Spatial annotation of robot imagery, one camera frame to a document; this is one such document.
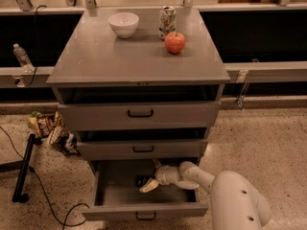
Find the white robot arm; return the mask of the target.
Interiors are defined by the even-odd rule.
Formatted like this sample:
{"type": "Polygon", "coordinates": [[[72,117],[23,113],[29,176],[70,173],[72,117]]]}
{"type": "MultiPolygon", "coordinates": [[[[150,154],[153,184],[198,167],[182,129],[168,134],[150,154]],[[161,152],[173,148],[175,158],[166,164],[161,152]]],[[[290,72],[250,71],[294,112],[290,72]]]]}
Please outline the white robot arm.
{"type": "Polygon", "coordinates": [[[159,185],[174,184],[181,189],[203,188],[210,194],[214,230],[262,230],[272,218],[269,201],[242,175],[222,171],[212,175],[190,161],[178,166],[162,165],[154,160],[154,176],[140,187],[148,193],[159,185]]]}

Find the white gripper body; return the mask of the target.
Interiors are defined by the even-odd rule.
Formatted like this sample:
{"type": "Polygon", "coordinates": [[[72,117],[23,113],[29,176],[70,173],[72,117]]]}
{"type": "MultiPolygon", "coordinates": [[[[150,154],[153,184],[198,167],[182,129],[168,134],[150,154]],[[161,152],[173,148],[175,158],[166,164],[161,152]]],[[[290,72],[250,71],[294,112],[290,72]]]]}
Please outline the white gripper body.
{"type": "Polygon", "coordinates": [[[173,166],[166,166],[166,165],[160,166],[155,171],[154,176],[155,179],[161,185],[170,185],[170,184],[177,185],[181,181],[178,167],[173,167],[173,166]]]}

